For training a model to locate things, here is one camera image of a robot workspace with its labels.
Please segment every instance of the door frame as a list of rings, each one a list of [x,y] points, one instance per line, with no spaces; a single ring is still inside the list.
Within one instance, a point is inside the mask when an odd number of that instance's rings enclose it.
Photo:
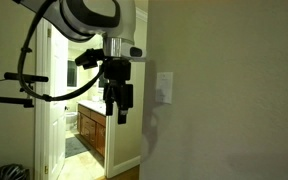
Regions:
[[[147,22],[147,13],[142,11],[139,8],[136,8],[136,17],[141,19],[144,22]],[[45,76],[45,69],[46,67],[46,61],[49,56],[48,52],[48,28],[49,28],[49,22],[45,19],[42,19],[40,23],[37,26],[36,29],[36,74]],[[45,84],[43,83],[37,83],[36,84],[36,93],[38,94],[45,94]],[[40,179],[44,180],[46,177],[45,174],[45,164],[46,164],[46,152],[48,148],[47,137],[49,132],[48,130],[48,124],[43,119],[46,119],[46,105],[45,101],[42,100],[35,100],[35,152],[34,152],[34,179]],[[139,164],[140,157],[135,157],[134,159],[120,164],[117,167],[113,167],[108,161],[114,162],[114,139],[115,137],[110,135],[115,133],[115,124],[114,123],[108,123],[108,131],[107,137],[106,137],[106,144],[105,146],[110,146],[110,152],[105,152],[105,157],[107,157],[107,160],[104,162],[104,174],[109,176],[114,176],[116,174],[119,174],[122,170],[121,167],[134,167],[136,164]],[[106,170],[110,166],[110,168],[113,169],[113,174],[108,173]]]

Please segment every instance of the white door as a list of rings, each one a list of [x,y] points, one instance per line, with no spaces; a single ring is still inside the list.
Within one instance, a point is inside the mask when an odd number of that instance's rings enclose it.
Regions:
[[[66,94],[68,40],[51,26],[50,38],[50,95]],[[66,101],[54,101],[49,106],[48,178],[56,180],[65,160],[65,105]]]
[[[49,82],[37,84],[36,91],[52,97],[66,94],[68,40],[43,20],[37,42],[37,73],[49,77]],[[65,105],[65,101],[36,102],[36,179],[56,180],[64,165]]]

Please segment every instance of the white wall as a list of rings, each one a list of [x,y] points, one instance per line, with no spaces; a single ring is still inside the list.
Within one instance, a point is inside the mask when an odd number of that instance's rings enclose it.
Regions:
[[[288,1],[150,1],[142,180],[288,179]],[[173,103],[156,103],[157,72]]]
[[[0,79],[5,72],[17,72],[20,49],[25,40],[33,13],[10,0],[0,1]],[[34,74],[35,36],[27,56],[25,73]],[[16,81],[0,82],[0,96],[26,98]],[[23,164],[33,173],[34,108],[0,103],[0,166]]]
[[[146,50],[147,22],[136,18],[136,30],[134,34],[135,46]],[[128,84],[134,85],[134,108],[129,109],[127,122],[117,125],[115,134],[115,159],[118,165],[126,160],[136,158],[141,154],[141,129],[143,115],[143,94],[145,79],[145,63],[132,62],[131,80]]]

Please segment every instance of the cabinet drawer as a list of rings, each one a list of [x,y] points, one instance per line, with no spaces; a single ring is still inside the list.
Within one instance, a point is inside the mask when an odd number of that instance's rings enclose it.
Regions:
[[[85,128],[88,128],[90,131],[90,137],[88,139],[88,142],[95,147],[95,143],[96,143],[96,122],[92,121],[91,119],[88,119],[88,121],[86,121],[87,123],[85,124]]]
[[[84,124],[83,124],[83,126],[85,127],[85,128],[87,128],[87,129],[95,129],[95,121],[93,121],[93,120],[91,120],[90,118],[88,118],[88,117],[85,117],[84,116],[84,119],[85,119],[85,121],[84,121]]]
[[[102,126],[106,127],[106,116],[103,116],[97,112],[91,111],[91,119],[98,122]]]
[[[78,105],[78,111],[80,113],[83,113],[87,117],[91,117],[91,110],[87,109],[86,107],[84,107],[82,105]]]
[[[90,131],[87,128],[83,128],[82,129],[82,136],[84,137],[84,139],[89,142],[90,139]]]

